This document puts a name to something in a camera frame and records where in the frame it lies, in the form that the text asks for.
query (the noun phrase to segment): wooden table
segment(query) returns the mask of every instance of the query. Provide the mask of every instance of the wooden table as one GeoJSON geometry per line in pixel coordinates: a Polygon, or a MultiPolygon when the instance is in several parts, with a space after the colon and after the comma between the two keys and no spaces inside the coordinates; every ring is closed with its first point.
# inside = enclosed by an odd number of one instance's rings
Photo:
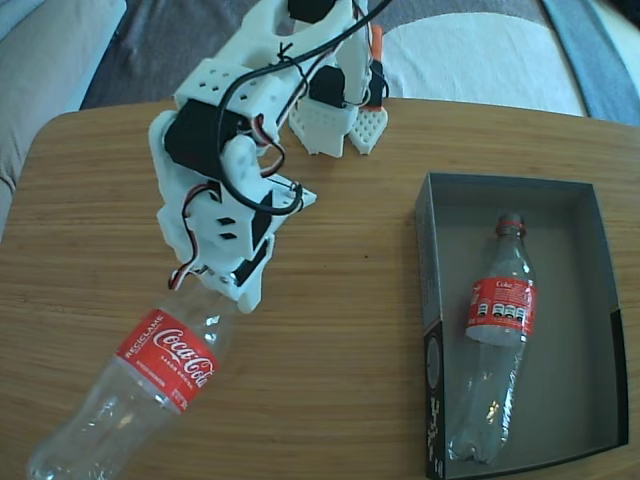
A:
{"type": "MultiPolygon", "coordinates": [[[[165,291],[176,262],[156,225],[147,128],[167,108],[65,115],[33,146],[0,247],[2,478],[23,478],[36,442],[165,291]]],[[[309,157],[286,138],[284,173],[319,201],[279,232],[264,300],[239,319],[216,381],[127,478],[424,478],[413,211],[428,170],[597,185],[624,308],[631,438],[640,436],[640,130],[455,103],[388,108],[370,157],[351,146],[340,160],[309,157]]],[[[543,475],[638,471],[635,443],[543,475]]]]}

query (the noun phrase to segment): orange part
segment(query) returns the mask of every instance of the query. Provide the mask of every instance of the orange part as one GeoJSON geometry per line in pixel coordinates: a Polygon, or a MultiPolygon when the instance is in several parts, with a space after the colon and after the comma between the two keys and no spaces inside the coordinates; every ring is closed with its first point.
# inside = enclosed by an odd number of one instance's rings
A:
{"type": "Polygon", "coordinates": [[[384,30],[380,25],[373,25],[371,27],[371,32],[373,36],[371,54],[373,55],[374,60],[382,62],[382,36],[384,35],[384,30]]]}

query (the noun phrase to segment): red wire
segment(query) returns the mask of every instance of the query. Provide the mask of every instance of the red wire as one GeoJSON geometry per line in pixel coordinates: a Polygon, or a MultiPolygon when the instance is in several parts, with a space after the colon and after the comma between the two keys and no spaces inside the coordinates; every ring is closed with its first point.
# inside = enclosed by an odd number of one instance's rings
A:
{"type": "Polygon", "coordinates": [[[269,168],[267,168],[267,169],[263,170],[262,172],[260,172],[260,175],[263,178],[266,178],[266,177],[270,177],[271,175],[275,174],[278,170],[280,170],[282,165],[284,165],[285,151],[284,151],[284,148],[282,148],[282,146],[278,145],[273,140],[273,138],[271,138],[269,136],[269,134],[264,131],[263,125],[264,125],[264,115],[261,113],[255,118],[255,130],[256,130],[256,133],[260,137],[262,137],[261,140],[266,141],[268,145],[271,145],[272,147],[276,148],[280,152],[280,158],[278,160],[276,160],[276,162],[274,162],[274,164],[271,165],[269,168]]]}

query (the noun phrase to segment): coca-cola logo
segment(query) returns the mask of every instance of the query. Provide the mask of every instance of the coca-cola logo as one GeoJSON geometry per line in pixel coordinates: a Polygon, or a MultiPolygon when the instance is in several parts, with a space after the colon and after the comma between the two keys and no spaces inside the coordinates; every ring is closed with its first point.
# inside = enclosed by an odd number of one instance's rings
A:
{"type": "Polygon", "coordinates": [[[182,370],[202,388],[215,371],[211,359],[201,357],[198,352],[190,348],[182,341],[184,332],[178,328],[170,328],[157,333],[153,337],[153,343],[164,350],[180,366],[182,370]]]}

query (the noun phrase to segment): box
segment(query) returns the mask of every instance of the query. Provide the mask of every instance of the box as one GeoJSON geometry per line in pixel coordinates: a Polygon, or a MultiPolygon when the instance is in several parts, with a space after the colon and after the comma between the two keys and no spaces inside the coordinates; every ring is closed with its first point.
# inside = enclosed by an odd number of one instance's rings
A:
{"type": "Polygon", "coordinates": [[[427,388],[427,476],[482,478],[569,462],[628,443],[627,372],[613,268],[594,187],[429,174],[417,201],[427,388]],[[521,213],[537,275],[536,329],[509,441],[493,465],[447,459],[468,371],[471,286],[505,212],[521,213]]]}

